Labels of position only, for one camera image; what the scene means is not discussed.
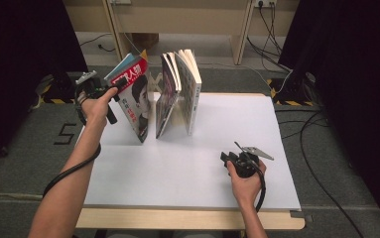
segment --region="gray carpet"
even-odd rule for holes
[[[110,70],[110,67],[95,68],[99,75]],[[152,74],[157,74],[157,69],[153,67]],[[261,72],[265,78],[282,77],[279,73]],[[270,94],[267,85],[250,69],[203,68],[201,76],[203,92]],[[275,105],[275,108],[319,109],[281,105]],[[292,111],[276,112],[276,115],[281,123],[282,137],[289,136],[283,139],[283,145],[307,226],[300,231],[268,231],[269,237],[358,237],[353,226],[318,185],[302,155],[299,132],[313,113]],[[309,126],[303,136],[308,163],[364,236],[380,237],[380,210],[362,179],[349,166],[348,158],[331,127],[327,127],[324,115],[320,114],[316,119],[319,118],[323,120]],[[0,158],[0,237],[27,236],[39,205],[37,196],[60,171],[80,129],[72,104],[42,104],[24,121],[8,145],[8,155]],[[20,194],[20,197],[7,193]],[[76,230],[80,238],[93,237],[94,233],[93,229]]]

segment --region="yellow black tape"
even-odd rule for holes
[[[275,88],[275,84],[273,83],[273,79],[267,79],[267,83],[269,84],[271,91],[271,98],[273,103],[278,105],[290,105],[290,106],[313,106],[314,104],[308,99],[308,96],[295,96],[292,95],[285,95],[284,93],[280,92],[277,93],[278,90]]]
[[[64,103],[74,103],[74,99],[49,99],[42,98],[43,103],[54,103],[54,104],[64,104]]]
[[[54,104],[65,104],[65,103],[74,103],[73,98],[49,98],[48,92],[51,89],[51,85],[45,87],[41,94],[41,103],[54,103]]]

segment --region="white table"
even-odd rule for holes
[[[152,113],[144,144],[119,105],[111,104],[119,122],[108,125],[102,136],[77,227],[243,229],[230,177],[220,160],[221,152],[239,153],[235,141],[275,158],[263,160],[267,193],[259,216],[265,228],[304,227],[303,218],[290,215],[301,206],[271,98],[202,93],[192,136],[181,115],[174,113],[163,136],[155,139]]]

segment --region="book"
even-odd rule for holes
[[[187,132],[189,135],[192,135],[202,80],[193,51],[180,50],[176,59],[182,85],[180,107],[183,112]]]
[[[121,106],[138,139],[143,143],[148,134],[150,101],[147,93],[150,76],[147,55],[128,54],[104,79],[109,86],[121,83],[114,97]]]
[[[172,110],[181,92],[179,79],[173,67],[171,54],[162,54],[162,93],[156,102],[156,138],[165,131]]]
[[[163,134],[177,104],[188,135],[192,135],[202,85],[193,51],[166,53],[161,59],[164,89],[156,102],[156,138]]]

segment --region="metal bracket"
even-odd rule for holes
[[[274,158],[272,156],[269,156],[267,153],[261,151],[260,149],[258,149],[256,147],[242,147],[242,150],[247,152],[247,153],[250,153],[252,155],[259,156],[259,157],[274,161]]]
[[[84,72],[83,75],[75,81],[75,84],[79,85],[95,75],[97,75],[97,72],[95,70],[93,72]]]

